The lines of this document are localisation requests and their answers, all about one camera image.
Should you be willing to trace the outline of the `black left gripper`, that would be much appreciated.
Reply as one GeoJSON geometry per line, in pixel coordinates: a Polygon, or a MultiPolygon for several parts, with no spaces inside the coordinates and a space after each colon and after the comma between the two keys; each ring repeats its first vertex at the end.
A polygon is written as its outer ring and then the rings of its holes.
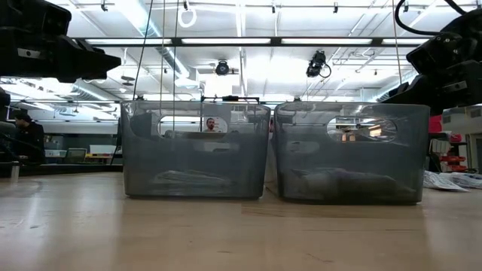
{"type": "Polygon", "coordinates": [[[0,34],[0,76],[57,78],[62,83],[77,79],[106,79],[121,59],[92,47],[85,40],[66,36],[0,34]],[[58,45],[58,66],[56,46],[58,45]]]}

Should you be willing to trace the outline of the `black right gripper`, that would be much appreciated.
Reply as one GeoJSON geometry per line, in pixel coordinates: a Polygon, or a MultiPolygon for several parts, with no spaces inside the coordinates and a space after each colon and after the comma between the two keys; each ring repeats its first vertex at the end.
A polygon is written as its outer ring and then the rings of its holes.
{"type": "Polygon", "coordinates": [[[468,60],[432,75],[417,75],[388,91],[381,103],[426,105],[433,114],[482,103],[482,62],[468,60]]]}

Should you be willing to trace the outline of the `nail clipper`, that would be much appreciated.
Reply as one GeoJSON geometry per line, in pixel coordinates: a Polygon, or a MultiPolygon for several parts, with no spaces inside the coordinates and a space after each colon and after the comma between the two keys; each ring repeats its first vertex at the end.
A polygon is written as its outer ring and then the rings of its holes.
{"type": "Polygon", "coordinates": [[[169,170],[154,176],[153,184],[168,187],[232,187],[235,183],[221,175],[201,171],[175,171],[169,170]]]}

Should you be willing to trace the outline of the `metal shelf with red bins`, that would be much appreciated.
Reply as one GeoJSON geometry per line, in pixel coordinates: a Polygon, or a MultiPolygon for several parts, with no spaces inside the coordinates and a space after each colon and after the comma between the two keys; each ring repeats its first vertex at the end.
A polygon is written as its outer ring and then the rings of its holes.
{"type": "Polygon", "coordinates": [[[443,127],[444,117],[429,118],[429,146],[426,169],[430,172],[467,172],[468,143],[460,133],[443,127]]]}

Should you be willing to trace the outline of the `grey translucent plastic bin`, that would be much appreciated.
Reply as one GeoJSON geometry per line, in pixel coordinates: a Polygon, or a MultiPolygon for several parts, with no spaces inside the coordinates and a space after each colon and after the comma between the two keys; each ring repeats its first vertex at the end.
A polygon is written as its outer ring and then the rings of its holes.
{"type": "Polygon", "coordinates": [[[257,199],[264,189],[270,109],[259,104],[126,101],[120,136],[124,192],[132,197],[257,199]],[[205,132],[213,118],[219,132],[205,132]],[[231,179],[232,187],[153,184],[165,171],[201,171],[231,179]]]}
{"type": "Polygon", "coordinates": [[[286,102],[273,115],[274,187],[282,199],[320,204],[416,205],[423,197],[430,109],[366,102],[286,102]],[[330,196],[302,190],[292,169],[388,175],[403,188],[330,196]]]}

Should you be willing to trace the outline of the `green toothbrush in clear pack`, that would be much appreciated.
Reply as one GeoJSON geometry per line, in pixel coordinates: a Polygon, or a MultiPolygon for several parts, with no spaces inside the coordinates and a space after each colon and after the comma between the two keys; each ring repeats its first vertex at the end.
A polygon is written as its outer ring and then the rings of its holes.
{"type": "Polygon", "coordinates": [[[440,173],[424,171],[423,187],[434,190],[446,190],[452,192],[468,192],[467,189],[453,183],[449,178],[443,177],[440,173]]]}

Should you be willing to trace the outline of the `black overhead rig bar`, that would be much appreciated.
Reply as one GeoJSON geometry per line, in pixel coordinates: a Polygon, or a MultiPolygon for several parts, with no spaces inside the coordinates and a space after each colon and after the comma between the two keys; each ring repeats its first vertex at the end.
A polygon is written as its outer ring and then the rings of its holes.
{"type": "Polygon", "coordinates": [[[94,47],[417,47],[427,38],[383,37],[221,37],[82,38],[94,47]]]}

